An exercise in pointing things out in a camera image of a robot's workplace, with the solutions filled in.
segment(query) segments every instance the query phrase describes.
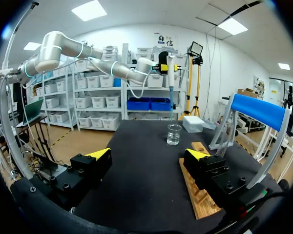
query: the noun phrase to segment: water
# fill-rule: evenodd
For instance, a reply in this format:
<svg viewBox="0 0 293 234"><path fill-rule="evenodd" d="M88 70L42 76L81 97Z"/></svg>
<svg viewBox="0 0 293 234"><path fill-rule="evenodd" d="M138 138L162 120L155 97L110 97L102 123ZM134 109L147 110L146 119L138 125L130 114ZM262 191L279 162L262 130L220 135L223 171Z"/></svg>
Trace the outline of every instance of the water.
<svg viewBox="0 0 293 234"><path fill-rule="evenodd" d="M178 145L180 139L179 133L168 133L167 135L167 144L169 145Z"/></svg>

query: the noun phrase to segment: led panel light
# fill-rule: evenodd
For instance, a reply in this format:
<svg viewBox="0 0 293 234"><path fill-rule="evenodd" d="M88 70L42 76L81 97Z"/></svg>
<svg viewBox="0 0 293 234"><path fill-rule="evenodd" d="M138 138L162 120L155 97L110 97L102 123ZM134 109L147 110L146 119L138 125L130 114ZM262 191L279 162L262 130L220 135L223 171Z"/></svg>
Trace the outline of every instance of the led panel light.
<svg viewBox="0 0 293 234"><path fill-rule="evenodd" d="M218 27L224 29L228 33L232 35L237 35L239 33L243 33L245 31L248 31L246 27L244 27L242 24L240 24L238 21L236 21L234 18L230 18L224 22L222 22Z"/></svg>
<svg viewBox="0 0 293 234"><path fill-rule="evenodd" d="M72 12L83 21L88 21L107 15L106 11L103 9L98 0L90 1L81 6L78 6L74 8Z"/></svg>
<svg viewBox="0 0 293 234"><path fill-rule="evenodd" d="M290 70L290 66L288 64L285 63L278 63L279 67L283 70Z"/></svg>
<svg viewBox="0 0 293 234"><path fill-rule="evenodd" d="M29 42L25 45L24 50L37 50L41 46L39 43Z"/></svg>

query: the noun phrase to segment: blue storage bin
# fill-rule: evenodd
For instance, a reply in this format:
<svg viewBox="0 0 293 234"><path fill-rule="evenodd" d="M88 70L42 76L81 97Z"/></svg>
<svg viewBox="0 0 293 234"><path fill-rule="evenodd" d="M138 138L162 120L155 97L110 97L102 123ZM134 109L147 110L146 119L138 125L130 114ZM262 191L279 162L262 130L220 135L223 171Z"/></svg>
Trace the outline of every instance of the blue storage bin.
<svg viewBox="0 0 293 234"><path fill-rule="evenodd" d="M150 99L151 110L153 111L170 111L170 99L162 97L152 97Z"/></svg>
<svg viewBox="0 0 293 234"><path fill-rule="evenodd" d="M148 111L150 109L150 98L131 97L127 101L127 109L132 111Z"/></svg>
<svg viewBox="0 0 293 234"><path fill-rule="evenodd" d="M115 78L114 87L121 87L121 85L122 85L122 80L120 78Z"/></svg>

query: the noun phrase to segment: black table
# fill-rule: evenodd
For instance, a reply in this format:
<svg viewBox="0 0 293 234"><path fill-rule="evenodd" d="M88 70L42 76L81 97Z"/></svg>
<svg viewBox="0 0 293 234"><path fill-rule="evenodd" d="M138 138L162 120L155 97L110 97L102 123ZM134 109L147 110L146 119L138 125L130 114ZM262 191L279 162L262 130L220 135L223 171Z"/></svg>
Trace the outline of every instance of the black table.
<svg viewBox="0 0 293 234"><path fill-rule="evenodd" d="M214 133L204 129L202 133L189 134L183 128L179 144L171 146L166 143L167 124L123 120L108 144L112 167L99 189L87 194L75 214L96 224L130 231L175 230L191 234L216 227L225 212L195 219L178 162L192 142L201 141L208 149ZM227 149L225 159L230 169L245 176L247 182L261 166L236 143ZM281 192L270 175L263 184ZM260 208L256 215L261 221L279 200L270 199Z"/></svg>

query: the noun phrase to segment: white wall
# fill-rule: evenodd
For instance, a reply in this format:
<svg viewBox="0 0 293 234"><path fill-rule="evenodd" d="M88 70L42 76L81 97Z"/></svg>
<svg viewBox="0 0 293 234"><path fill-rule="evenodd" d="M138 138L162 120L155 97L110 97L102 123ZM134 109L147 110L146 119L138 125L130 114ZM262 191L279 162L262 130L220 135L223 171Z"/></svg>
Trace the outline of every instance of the white wall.
<svg viewBox="0 0 293 234"><path fill-rule="evenodd" d="M174 41L174 49L178 49L178 53L184 54L193 41L201 44L204 49L202 57L204 64L201 67L201 85L199 108L201 114L204 113L207 103L208 87L209 87L209 53L207 47L206 35L197 31L168 26L160 24L139 24L128 25L114 28L108 28L96 32L89 32L80 35L75 39L78 41L87 40L94 44L94 47L102 48L104 46L118 46L119 52L122 52L123 43L129 43L129 50L136 53L137 47L153 47L157 45L158 35L161 33L172 37ZM214 109L221 97L228 97L232 92L237 92L239 88L253 88L253 76L262 79L267 89L269 88L269 74L257 62L248 55L241 52L237 48L216 40L208 36L210 59L214 54L210 73L210 92L209 92L209 117L213 118ZM195 103L194 96L197 86L197 66L193 68L194 82L192 82L192 92L190 99L190 107ZM269 100L268 95L264 96L264 100Z"/></svg>

